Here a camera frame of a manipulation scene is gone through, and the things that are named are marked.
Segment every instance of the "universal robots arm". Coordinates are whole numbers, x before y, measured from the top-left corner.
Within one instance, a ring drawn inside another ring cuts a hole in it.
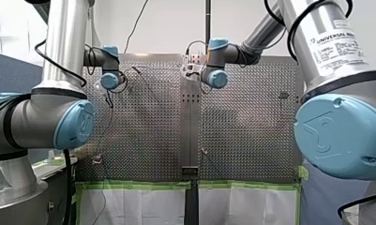
[[[37,181],[27,149],[72,149],[87,142],[94,108],[82,90],[83,66],[102,67],[101,83],[108,90],[124,81],[115,47],[85,50],[93,4],[52,0],[41,83],[31,94],[0,94],[0,224],[47,224],[47,185]]]
[[[353,3],[347,2],[349,15]],[[294,123],[299,149],[332,176],[376,179],[376,68],[366,62],[341,6],[330,0],[278,0],[271,11],[274,15],[241,45],[210,40],[202,82],[224,87],[225,64],[257,64],[285,25],[307,87]]]

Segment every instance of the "black cable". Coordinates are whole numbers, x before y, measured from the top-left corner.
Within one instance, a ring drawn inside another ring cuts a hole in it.
[[[82,81],[83,82],[82,83],[82,87],[86,86],[87,85],[87,80],[84,77],[80,76],[79,74],[77,74],[77,73],[75,73],[73,71],[70,71],[70,70],[62,67],[61,65],[59,65],[58,63],[56,63],[55,61],[53,61],[50,57],[48,57],[47,55],[45,55],[43,52],[41,52],[38,49],[40,46],[42,46],[43,44],[45,44],[45,41],[47,41],[47,39],[44,39],[38,45],[35,46],[36,53],[38,53],[41,57],[43,57],[45,60],[47,60],[48,62],[50,62],[51,64],[53,64],[57,68],[61,69],[63,72],[68,73],[71,76],[73,76],[73,77],[79,79],[80,81]]]
[[[66,210],[65,210],[65,216],[63,220],[63,225],[68,225],[68,221],[70,219],[70,213],[71,213],[71,199],[72,199],[72,172],[71,172],[71,160],[70,160],[70,152],[68,149],[64,149],[64,155],[65,155],[65,162],[66,162],[66,171],[68,173],[67,175],[67,197],[66,197]]]
[[[298,29],[300,23],[309,15],[311,11],[313,11],[315,8],[320,7],[325,1],[327,0],[319,0],[316,2],[311,3],[293,22],[293,25],[290,28],[290,32],[287,36],[287,48],[288,52],[291,56],[291,58],[295,61],[297,61],[296,55],[293,51],[293,38],[295,37],[296,30]],[[346,0],[348,4],[348,10],[345,14],[346,18],[349,18],[349,16],[352,14],[353,11],[353,1],[352,0]],[[272,11],[272,9],[269,7],[269,2],[268,0],[264,0],[264,5],[267,10],[267,13],[278,23],[282,24],[285,26],[284,21],[279,18],[278,16],[275,15],[275,13]]]
[[[111,93],[116,94],[116,95],[124,92],[128,87],[128,78],[127,78],[126,74],[124,74],[122,71],[119,71],[119,72],[121,74],[121,77],[124,77],[124,79],[125,79],[124,87],[120,91],[109,90]]]
[[[203,41],[203,40],[193,40],[192,42],[189,43],[187,49],[185,50],[185,55],[189,55],[190,54],[190,47],[193,44],[196,44],[196,43],[202,43],[203,45],[208,46],[208,44],[205,43],[205,41]]]
[[[347,208],[350,208],[352,206],[355,206],[355,205],[358,205],[358,204],[361,204],[361,203],[368,203],[368,202],[371,202],[371,201],[375,201],[376,200],[376,195],[373,195],[373,196],[369,196],[367,198],[363,198],[363,199],[359,199],[359,200],[356,200],[356,201],[353,201],[353,202],[349,202],[347,204],[344,204],[342,205],[339,209],[338,209],[338,215],[340,218],[342,218],[342,212],[347,209]]]
[[[264,7],[266,8],[267,13],[278,23],[285,26],[285,23],[282,18],[279,18],[273,11],[272,8],[269,6],[269,0],[264,0]]]
[[[262,47],[262,48],[256,48],[254,50],[256,50],[256,51],[263,51],[263,50],[268,50],[268,49],[271,49],[271,48],[275,47],[277,44],[279,44],[283,40],[283,38],[286,35],[286,33],[287,33],[287,28],[284,29],[283,33],[278,38],[278,40],[275,41],[275,43],[273,43],[271,45],[268,45],[268,46],[265,46],[265,47]]]
[[[134,28],[132,29],[131,34],[129,34],[129,36],[127,38],[127,44],[126,44],[126,48],[124,49],[124,53],[127,53],[129,39],[134,35],[135,29],[137,28],[137,25],[138,25],[138,21],[141,18],[142,14],[143,14],[143,11],[144,11],[144,8],[146,7],[146,4],[147,4],[148,1],[149,0],[144,1],[143,7],[141,9],[141,12],[139,13],[139,16],[138,16],[138,18],[137,18],[137,20],[136,20],[136,22],[134,24]]]
[[[295,33],[296,33],[296,30],[299,27],[299,24],[301,24],[301,22],[309,15],[309,13],[311,11],[320,7],[325,1],[327,1],[327,0],[319,0],[317,2],[313,2],[293,22],[293,25],[291,26],[290,32],[287,36],[287,48],[288,48],[288,52],[289,52],[289,54],[290,54],[290,56],[293,60],[298,61],[297,58],[296,58],[296,55],[293,51],[293,38],[295,37]],[[346,0],[346,1],[348,3],[348,11],[346,12],[346,18],[348,18],[351,15],[352,10],[353,10],[353,2],[352,2],[352,0]]]
[[[85,44],[85,46],[88,47],[88,55],[87,55],[88,63],[90,65],[90,67],[93,68],[92,70],[90,70],[89,67],[88,67],[87,72],[88,72],[89,75],[93,75],[94,72],[95,72],[96,64],[97,64],[97,55],[94,52],[94,48],[92,48],[88,44]]]
[[[111,127],[112,125],[112,122],[113,122],[113,115],[114,115],[114,108],[113,107],[110,107],[110,110],[111,110],[111,115],[110,115],[110,119],[109,119],[109,123],[108,125],[103,129],[103,131],[100,133],[100,137],[98,139],[98,143],[97,143],[97,148],[95,150],[95,152],[97,153],[98,152],[98,149],[100,147],[100,144],[101,144],[101,141],[102,139],[106,136],[106,132],[108,131],[108,129]],[[105,170],[105,165],[104,165],[104,161],[103,161],[103,156],[102,156],[102,165],[103,165],[103,169]],[[98,216],[95,218],[94,222],[92,223],[92,225],[95,225],[98,221],[98,219],[100,218],[100,216],[102,215],[102,213],[105,211],[106,209],[106,204],[107,204],[107,200],[106,200],[106,196],[105,196],[105,193],[103,193],[103,190],[105,189],[105,180],[106,180],[106,177],[105,179],[103,180],[103,184],[102,184],[102,197],[103,197],[103,201],[104,201],[104,204],[103,204],[103,207],[102,209],[100,210]]]
[[[1,99],[0,100],[0,112],[15,101],[21,102],[29,98],[30,98],[30,94],[23,94],[23,95],[12,96],[12,97],[7,97],[5,99]]]
[[[114,107],[113,105],[113,101],[112,101],[112,98],[111,98],[111,93],[109,92],[109,90],[106,90],[106,98],[105,98],[105,101],[106,103],[108,103],[109,107],[112,109]]]

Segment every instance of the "diamond plate panel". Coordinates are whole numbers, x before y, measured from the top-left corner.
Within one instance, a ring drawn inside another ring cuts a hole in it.
[[[226,70],[227,87],[202,99],[200,178],[293,182],[300,164],[293,137],[298,66],[264,57]]]
[[[96,125],[83,149],[85,158],[77,169],[78,180],[181,180],[180,58],[121,55],[121,70],[128,77],[128,88],[113,95],[113,120],[103,138],[111,110],[93,86],[101,71],[96,69],[93,76],[85,71],[89,83],[85,91],[95,105]],[[92,158],[98,154],[103,162],[93,164]]]

